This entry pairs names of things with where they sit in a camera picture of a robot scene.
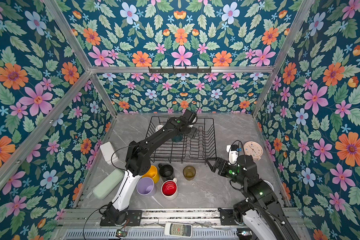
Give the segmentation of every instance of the black mug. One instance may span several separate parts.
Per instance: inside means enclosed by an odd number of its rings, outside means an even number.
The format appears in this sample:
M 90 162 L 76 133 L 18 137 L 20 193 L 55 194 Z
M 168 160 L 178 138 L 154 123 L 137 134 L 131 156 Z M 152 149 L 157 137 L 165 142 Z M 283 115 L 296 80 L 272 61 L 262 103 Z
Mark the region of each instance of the black mug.
M 169 164 L 158 164 L 159 170 L 158 173 L 160 174 L 163 181 L 173 180 L 175 178 L 175 174 L 173 172 L 173 167 Z

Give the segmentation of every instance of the metal bar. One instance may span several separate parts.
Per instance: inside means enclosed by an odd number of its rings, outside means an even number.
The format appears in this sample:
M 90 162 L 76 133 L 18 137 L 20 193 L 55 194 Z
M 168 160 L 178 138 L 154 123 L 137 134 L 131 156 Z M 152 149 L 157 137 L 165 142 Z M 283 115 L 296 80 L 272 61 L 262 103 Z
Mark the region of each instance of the metal bar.
M 186 72 L 185 67 L 117 67 L 117 66 L 109 66 L 109 67 L 91 67 L 92 73 L 150 73 L 152 71 L 160 71 L 165 70 L 173 70 L 173 72 L 177 70 L 184 70 Z M 204 70 L 209 70 L 209 67 L 187 67 L 187 70 L 195 71 L 199 69 L 199 72 Z M 232 72 L 232 73 L 272 73 L 274 70 L 271 66 L 243 66 L 243 67 L 211 67 L 212 73 L 222 73 L 222 72 Z
M 10 158 L 0 167 L 0 190 L 8 182 L 20 167 L 21 163 L 33 151 L 41 138 L 47 133 L 53 121 L 69 105 L 77 93 L 84 87 L 90 77 L 90 72 L 84 72 L 77 82 L 66 92 L 53 109 L 44 117 L 41 123 L 28 135 L 24 142 L 16 149 Z
M 69 26 L 69 23 L 67 22 L 67 19 L 63 15 L 60 7 L 58 6 L 55 0 L 44 0 L 43 2 L 45 6 L 48 8 L 53 19 L 58 25 L 60 31 L 66 38 L 70 47 L 72 48 L 73 52 L 76 54 L 77 59 L 80 61 L 84 70 L 88 71 L 89 68 L 91 67 L 91 63 L 89 62 L 84 50 L 81 48 L 81 45 L 77 41 L 76 36 L 73 35 L 72 28 Z
M 295 19 L 292 22 L 291 29 L 289 30 L 289 34 L 286 37 L 284 44 L 281 47 L 281 50 L 279 51 L 279 54 L 276 58 L 275 65 L 274 65 L 274 71 L 268 77 L 267 82 L 265 83 L 263 90 L 261 91 L 261 94 L 257 100 L 256 108 L 252 112 L 253 116 L 256 117 L 261 106 L 263 105 L 263 103 L 267 97 L 267 94 L 272 87 L 272 83 L 276 79 L 277 74 L 280 71 L 281 65 L 283 64 L 283 62 L 288 54 L 288 51 L 291 48 L 293 42 L 295 41 L 295 38 L 302 26 L 302 23 L 304 22 L 305 18 L 307 17 L 307 14 L 309 13 L 309 10 L 311 9 L 311 6 L 314 2 L 315 2 L 315 0 L 303 0 L 303 2 L 301 3 L 300 8 L 295 16 Z
M 116 125 L 116 118 L 113 118 L 113 119 L 112 119 L 112 122 L 110 123 L 108 132 L 107 132 L 106 135 L 104 136 L 103 143 L 108 141 L 110 135 L 112 134 L 112 130 L 113 130 L 113 128 L 115 127 L 115 125 Z M 92 166 L 91 166 L 91 168 L 88 170 L 88 173 L 87 173 L 86 178 L 85 178 L 85 180 L 84 180 L 84 182 L 83 182 L 83 184 L 82 184 L 82 187 L 81 187 L 81 189 L 80 189 L 80 191 L 79 191 L 79 193 L 78 193 L 78 195 L 77 195 L 77 197 L 76 197 L 75 202 L 73 203 L 73 207 L 72 207 L 73 209 L 77 207 L 77 204 L 78 204 L 79 201 L 81 200 L 82 194 L 83 194 L 84 192 L 86 192 L 87 187 L 89 187 L 89 186 L 87 186 L 87 184 L 91 182 L 91 180 L 92 180 L 92 178 L 93 178 L 92 172 L 93 172 L 94 169 L 97 168 L 97 165 L 98 165 L 98 163 L 101 161 L 101 158 L 102 158 L 102 154 L 96 154 L 96 157 L 95 157 L 95 159 L 93 160 Z
M 92 83 L 95 86 L 97 92 L 99 93 L 99 96 L 101 97 L 101 99 L 103 99 L 104 104 L 107 106 L 108 111 L 110 112 L 112 117 L 115 118 L 117 115 L 116 109 L 113 106 L 104 86 L 101 84 L 100 79 L 97 76 L 97 74 L 92 74 L 91 80 L 92 80 Z

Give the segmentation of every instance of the yellow mug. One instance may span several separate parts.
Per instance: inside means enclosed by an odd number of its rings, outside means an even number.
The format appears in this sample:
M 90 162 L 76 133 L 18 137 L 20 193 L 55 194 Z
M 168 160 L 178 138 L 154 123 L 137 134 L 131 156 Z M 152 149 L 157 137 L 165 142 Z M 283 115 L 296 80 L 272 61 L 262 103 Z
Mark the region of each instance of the yellow mug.
M 158 182 L 158 180 L 160 179 L 160 176 L 158 174 L 158 170 L 155 166 L 151 165 L 149 171 L 143 175 L 143 177 L 150 177 L 152 178 L 152 180 L 154 181 L 154 183 L 156 184 Z

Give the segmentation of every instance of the wall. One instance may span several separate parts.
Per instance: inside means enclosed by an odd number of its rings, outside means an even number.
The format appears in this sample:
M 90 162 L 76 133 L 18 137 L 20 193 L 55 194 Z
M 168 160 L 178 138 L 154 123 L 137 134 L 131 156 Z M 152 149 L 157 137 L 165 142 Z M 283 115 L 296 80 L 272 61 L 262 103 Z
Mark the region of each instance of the wall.
M 43 4 L 34 4 L 0 2 L 0 167 L 82 73 Z
M 360 1 L 312 7 L 293 47 L 259 127 L 312 237 L 360 239 Z
M 51 237 L 64 209 L 73 206 L 110 121 L 89 81 L 0 192 L 0 238 Z

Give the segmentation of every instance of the cup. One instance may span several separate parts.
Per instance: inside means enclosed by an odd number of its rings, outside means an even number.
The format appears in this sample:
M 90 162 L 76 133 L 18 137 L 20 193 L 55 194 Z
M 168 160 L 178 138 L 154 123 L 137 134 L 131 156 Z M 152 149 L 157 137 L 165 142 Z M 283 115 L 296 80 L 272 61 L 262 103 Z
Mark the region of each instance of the cup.
M 192 180 L 196 175 L 196 169 L 192 166 L 186 166 L 183 169 L 183 175 L 186 180 Z
M 160 179 L 160 176 L 158 175 L 158 171 L 157 168 L 153 165 L 151 165 L 150 169 L 148 170 L 148 172 L 146 174 L 143 175 L 144 177 L 150 177 L 152 178 L 152 180 L 154 181 L 154 183 L 156 184 L 158 182 L 158 180 Z
M 161 193 L 168 200 L 173 200 L 177 197 L 177 178 L 175 177 L 173 180 L 168 180 L 163 183 L 161 186 Z
M 175 174 L 173 173 L 173 167 L 169 164 L 158 164 L 159 170 L 158 173 L 160 174 L 163 181 L 173 180 Z
M 163 126 L 164 126 L 164 125 L 161 125 L 161 124 L 157 125 L 156 128 L 155 128 L 155 132 L 157 132 L 157 131 L 159 131 L 160 129 L 162 129 Z
M 155 183 L 150 177 L 143 177 L 136 185 L 136 191 L 143 196 L 153 196 L 156 193 Z

